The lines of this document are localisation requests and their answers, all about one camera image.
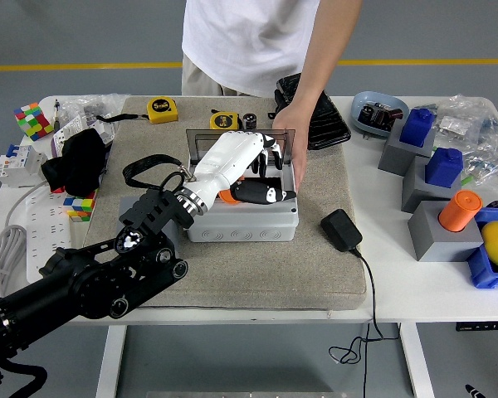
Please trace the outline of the person's left hand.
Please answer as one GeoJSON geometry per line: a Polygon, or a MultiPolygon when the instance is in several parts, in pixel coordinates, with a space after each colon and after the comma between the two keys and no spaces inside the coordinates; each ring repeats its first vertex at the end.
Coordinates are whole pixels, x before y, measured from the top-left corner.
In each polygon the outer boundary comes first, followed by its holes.
{"type": "Polygon", "coordinates": [[[297,192],[300,190],[308,166],[309,127],[314,109],[314,102],[294,99],[276,114],[272,125],[273,129],[295,131],[291,149],[291,161],[294,168],[295,190],[297,192]]]}

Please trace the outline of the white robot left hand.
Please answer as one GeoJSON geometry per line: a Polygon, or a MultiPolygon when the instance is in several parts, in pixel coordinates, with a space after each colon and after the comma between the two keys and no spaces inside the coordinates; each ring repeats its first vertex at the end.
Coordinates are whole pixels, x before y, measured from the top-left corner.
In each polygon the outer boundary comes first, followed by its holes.
{"type": "Polygon", "coordinates": [[[179,195],[204,212],[212,208],[218,194],[224,191],[229,192],[234,201],[259,205],[295,198],[296,193],[292,190],[275,188],[243,176],[254,162],[258,162],[256,172],[264,177],[269,153],[274,156],[276,168],[281,170],[281,149],[273,137],[256,132],[227,131],[203,156],[194,169],[193,180],[183,184],[179,195]]]}

